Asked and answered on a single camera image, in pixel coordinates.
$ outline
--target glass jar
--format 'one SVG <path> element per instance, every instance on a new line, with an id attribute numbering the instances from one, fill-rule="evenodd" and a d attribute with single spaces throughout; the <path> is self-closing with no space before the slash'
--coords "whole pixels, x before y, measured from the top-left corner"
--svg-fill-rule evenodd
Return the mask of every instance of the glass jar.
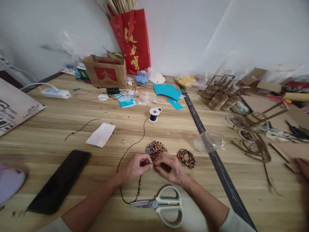
<path id="1" fill-rule="evenodd" d="M 207 130 L 203 133 L 201 133 L 195 140 L 194 145 L 195 148 L 199 152 L 207 152 L 211 153 L 215 150 L 222 148 L 224 144 L 226 143 L 226 140 L 224 136 L 220 132 L 216 132 L 213 130 Z"/>

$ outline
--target power strip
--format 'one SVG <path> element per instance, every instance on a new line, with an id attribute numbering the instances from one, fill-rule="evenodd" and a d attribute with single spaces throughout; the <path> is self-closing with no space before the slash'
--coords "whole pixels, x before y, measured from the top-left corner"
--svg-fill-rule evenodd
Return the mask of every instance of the power strip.
<path id="1" fill-rule="evenodd" d="M 62 99 L 68 99 L 71 94 L 67 90 L 54 90 L 54 89 L 46 89 L 41 92 L 43 96 L 45 97 L 52 97 L 52 98 L 62 98 Z"/>

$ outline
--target blue paper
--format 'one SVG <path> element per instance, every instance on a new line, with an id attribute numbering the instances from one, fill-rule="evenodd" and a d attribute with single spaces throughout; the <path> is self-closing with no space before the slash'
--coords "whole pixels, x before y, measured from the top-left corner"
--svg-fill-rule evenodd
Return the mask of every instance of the blue paper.
<path id="1" fill-rule="evenodd" d="M 181 110 L 183 109 L 182 105 L 178 103 L 178 101 L 176 101 L 175 99 L 168 99 L 167 100 L 169 103 L 171 103 L 171 105 L 176 109 L 176 110 Z"/>
<path id="2" fill-rule="evenodd" d="M 162 94 L 171 97 L 175 100 L 179 100 L 181 91 L 175 89 L 173 85 L 154 84 L 154 90 L 156 94 Z"/>
<path id="3" fill-rule="evenodd" d="M 124 97 L 121 97 L 121 96 L 122 96 L 121 93 L 115 94 L 115 97 L 118 99 L 118 102 L 119 102 L 121 108 L 127 108 L 127 107 L 137 105 L 134 99 L 131 99 L 131 101 L 126 102 L 126 101 L 123 101 Z"/>

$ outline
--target fingers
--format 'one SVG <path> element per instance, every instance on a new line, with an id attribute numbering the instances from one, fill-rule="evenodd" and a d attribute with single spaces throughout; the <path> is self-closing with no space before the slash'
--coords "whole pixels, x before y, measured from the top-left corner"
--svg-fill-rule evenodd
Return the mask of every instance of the fingers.
<path id="1" fill-rule="evenodd" d="M 168 176 L 168 172 L 165 171 L 163 168 L 161 168 L 160 166 L 156 167 L 158 172 L 161 174 L 161 176 L 163 176 L 164 178 L 166 178 Z"/>
<path id="2" fill-rule="evenodd" d="M 307 165 L 306 165 L 304 162 L 302 162 L 300 159 L 295 159 L 295 161 L 296 161 L 296 163 L 298 164 L 298 166 L 299 166 L 299 168 L 300 168 L 300 170 L 301 170 L 302 172 L 304 172 L 304 170 L 305 170 L 306 168 L 308 168 Z"/>
<path id="3" fill-rule="evenodd" d="M 140 167 L 140 168 L 143 170 L 143 173 L 144 173 L 144 172 L 149 171 L 149 169 L 151 169 L 152 167 L 153 167 L 152 164 L 147 164 L 147 165 L 142 166 L 142 167 Z"/>
<path id="4" fill-rule="evenodd" d="M 301 160 L 303 163 L 305 163 L 307 166 L 309 166 L 309 160 L 303 159 L 303 158 L 298 158 L 298 159 Z"/>
<path id="5" fill-rule="evenodd" d="M 169 153 L 161 152 L 158 157 L 156 158 L 154 164 L 159 165 L 160 163 L 165 163 L 171 167 L 174 166 L 175 159 Z"/>
<path id="6" fill-rule="evenodd" d="M 141 161 L 146 161 L 146 160 L 147 160 L 148 164 L 153 165 L 150 156 L 149 156 L 148 154 L 146 154 L 146 153 L 144 153 L 144 154 L 139 154 L 139 153 L 138 153 L 138 159 L 139 159 L 140 162 L 141 162 Z"/>

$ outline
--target purple object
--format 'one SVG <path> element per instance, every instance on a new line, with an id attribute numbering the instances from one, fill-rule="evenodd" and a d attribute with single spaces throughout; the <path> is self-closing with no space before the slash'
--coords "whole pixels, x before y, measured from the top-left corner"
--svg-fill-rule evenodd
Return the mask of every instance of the purple object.
<path id="1" fill-rule="evenodd" d="M 25 173 L 20 169 L 0 165 L 0 204 L 10 199 L 23 185 Z"/>

